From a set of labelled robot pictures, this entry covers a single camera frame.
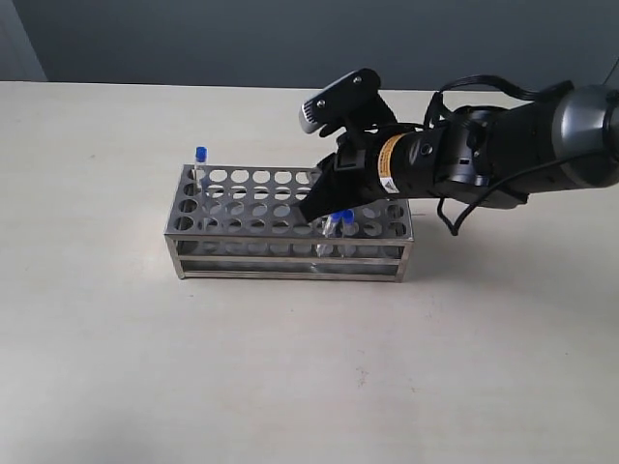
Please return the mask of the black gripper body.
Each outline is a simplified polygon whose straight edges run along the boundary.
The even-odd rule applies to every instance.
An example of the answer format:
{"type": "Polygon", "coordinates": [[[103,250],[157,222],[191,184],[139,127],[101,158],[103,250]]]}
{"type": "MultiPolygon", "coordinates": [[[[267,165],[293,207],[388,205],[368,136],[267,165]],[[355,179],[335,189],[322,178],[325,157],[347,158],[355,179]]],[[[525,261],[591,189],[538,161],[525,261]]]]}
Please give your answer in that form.
{"type": "Polygon", "coordinates": [[[384,192],[378,186],[377,153],[388,138],[401,133],[401,125],[378,92],[337,122],[344,133],[337,137],[335,197],[345,210],[369,203],[384,192]]]}

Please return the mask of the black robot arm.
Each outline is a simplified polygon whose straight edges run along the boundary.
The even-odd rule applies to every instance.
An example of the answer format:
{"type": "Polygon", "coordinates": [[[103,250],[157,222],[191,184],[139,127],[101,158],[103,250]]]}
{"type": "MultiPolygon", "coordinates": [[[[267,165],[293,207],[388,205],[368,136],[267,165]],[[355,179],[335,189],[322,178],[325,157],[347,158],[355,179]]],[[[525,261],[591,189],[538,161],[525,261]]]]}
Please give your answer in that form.
{"type": "Polygon", "coordinates": [[[374,89],[326,88],[302,108],[306,132],[334,134],[337,149],[297,208],[305,221],[380,199],[435,198],[509,210],[537,193],[618,182],[618,94],[565,82],[504,92],[513,108],[445,106],[432,97],[421,124],[399,121],[374,89]]]}

